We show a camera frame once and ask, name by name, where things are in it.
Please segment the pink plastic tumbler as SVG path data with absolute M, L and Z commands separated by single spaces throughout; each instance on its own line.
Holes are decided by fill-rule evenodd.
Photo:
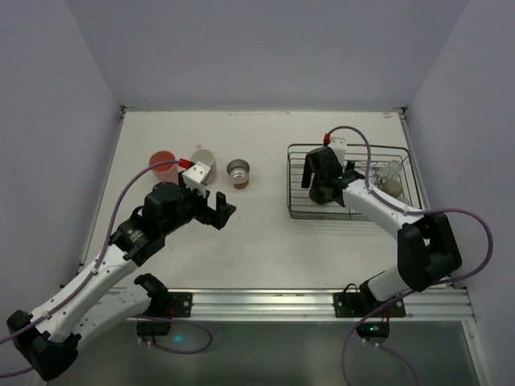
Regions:
M 178 165 L 174 163 L 175 155 L 167 150 L 160 150 L 152 154 L 148 164 L 153 166 L 152 173 L 160 182 L 178 183 Z

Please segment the clear glass cup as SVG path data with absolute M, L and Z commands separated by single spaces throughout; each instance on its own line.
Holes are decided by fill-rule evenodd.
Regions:
M 403 172 L 402 162 L 398 160 L 391 160 L 385 164 L 381 173 L 384 179 L 400 179 Z

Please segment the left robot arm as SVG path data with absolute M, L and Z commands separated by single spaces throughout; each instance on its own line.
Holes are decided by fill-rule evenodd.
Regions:
M 75 362 L 87 341 L 134 316 L 165 318 L 171 308 L 166 286 L 150 273 L 109 297 L 109 291 L 164 248 L 166 238 L 193 220 L 221 230 L 237 210 L 221 192 L 209 207 L 208 193 L 158 183 L 143 205 L 109 235 L 93 263 L 31 312 L 15 311 L 6 321 L 17 350 L 44 381 Z

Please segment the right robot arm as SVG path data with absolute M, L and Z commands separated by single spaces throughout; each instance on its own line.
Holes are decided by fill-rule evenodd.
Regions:
M 354 169 L 345 169 L 330 146 L 307 153 L 301 187 L 317 204 L 337 203 L 372 220 L 397 241 L 397 264 L 359 285 L 354 302 L 371 310 L 413 290 L 422 292 L 455 272 L 462 257 L 446 215 L 425 214 L 369 184 Z

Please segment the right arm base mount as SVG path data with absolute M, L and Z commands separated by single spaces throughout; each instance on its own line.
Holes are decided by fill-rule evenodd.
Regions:
M 375 300 L 369 292 L 362 293 L 354 283 L 332 294 L 334 315 L 337 318 L 363 318 L 382 304 L 382 301 Z M 404 318 L 405 316 L 407 313 L 403 300 L 381 308 L 373 315 L 374 318 Z

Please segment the pink ceramic mug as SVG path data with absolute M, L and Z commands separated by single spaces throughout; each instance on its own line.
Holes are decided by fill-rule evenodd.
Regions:
M 206 149 L 198 149 L 192 154 L 191 160 L 194 163 L 201 162 L 205 166 L 209 167 L 210 172 L 208 174 L 208 179 L 206 181 L 207 185 L 215 182 L 215 180 L 216 180 L 216 158 L 212 151 L 206 150 Z

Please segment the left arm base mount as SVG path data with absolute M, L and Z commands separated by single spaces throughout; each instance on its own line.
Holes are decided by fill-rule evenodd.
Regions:
M 192 313 L 193 293 L 169 292 L 165 306 L 167 318 L 189 318 Z

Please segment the steel cup with brown band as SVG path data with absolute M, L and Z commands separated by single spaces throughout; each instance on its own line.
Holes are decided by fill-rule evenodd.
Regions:
M 250 164 L 243 159 L 234 159 L 226 166 L 231 184 L 235 189 L 244 189 L 249 185 Z

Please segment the olive ceramic cup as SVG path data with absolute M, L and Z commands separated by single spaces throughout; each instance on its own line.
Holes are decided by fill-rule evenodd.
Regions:
M 402 183 L 398 179 L 382 179 L 379 188 L 395 199 L 401 197 L 403 194 Z

